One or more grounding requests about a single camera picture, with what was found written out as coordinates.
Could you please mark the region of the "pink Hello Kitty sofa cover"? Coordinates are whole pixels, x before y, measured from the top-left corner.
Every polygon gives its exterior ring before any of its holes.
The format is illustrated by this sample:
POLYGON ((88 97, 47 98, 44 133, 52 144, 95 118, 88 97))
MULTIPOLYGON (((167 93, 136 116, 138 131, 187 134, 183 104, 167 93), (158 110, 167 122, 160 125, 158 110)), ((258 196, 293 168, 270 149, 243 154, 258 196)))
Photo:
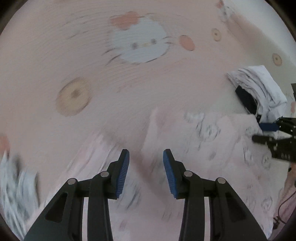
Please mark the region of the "pink Hello Kitty sofa cover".
POLYGON ((1 132, 45 195, 92 132, 141 163, 153 109, 240 113, 225 75, 245 65, 295 81, 295 40, 266 1, 12 1, 1 132))

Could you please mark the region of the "grey white print garment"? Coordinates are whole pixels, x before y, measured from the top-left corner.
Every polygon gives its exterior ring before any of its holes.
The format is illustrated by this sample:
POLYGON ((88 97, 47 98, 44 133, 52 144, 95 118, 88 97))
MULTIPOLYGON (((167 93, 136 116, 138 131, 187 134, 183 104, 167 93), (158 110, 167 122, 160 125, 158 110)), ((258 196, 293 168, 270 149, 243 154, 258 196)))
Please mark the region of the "grey white print garment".
POLYGON ((19 157, 4 152, 1 160, 1 206, 4 220, 19 240, 27 233, 27 222, 39 208, 37 173, 19 170, 19 157))

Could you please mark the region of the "pink cartoon print pajama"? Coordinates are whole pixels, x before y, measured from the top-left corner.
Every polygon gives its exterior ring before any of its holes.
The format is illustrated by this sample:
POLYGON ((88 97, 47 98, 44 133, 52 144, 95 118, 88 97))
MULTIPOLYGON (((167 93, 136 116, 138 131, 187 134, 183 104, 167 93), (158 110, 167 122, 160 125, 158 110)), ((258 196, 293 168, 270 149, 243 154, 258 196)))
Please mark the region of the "pink cartoon print pajama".
POLYGON ((155 109, 139 157, 93 135, 27 240, 268 240, 286 164, 255 116, 155 109))

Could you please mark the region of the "folded white black clothes stack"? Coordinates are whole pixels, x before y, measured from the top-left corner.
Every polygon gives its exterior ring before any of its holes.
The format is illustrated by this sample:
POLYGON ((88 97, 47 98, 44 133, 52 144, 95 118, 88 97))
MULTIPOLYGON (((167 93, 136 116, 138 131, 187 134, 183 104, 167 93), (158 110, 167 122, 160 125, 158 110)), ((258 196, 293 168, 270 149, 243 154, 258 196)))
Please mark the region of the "folded white black clothes stack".
POLYGON ((260 123, 272 123, 285 113, 287 98, 265 66, 248 66, 226 74, 235 87, 242 87, 257 102, 260 123))

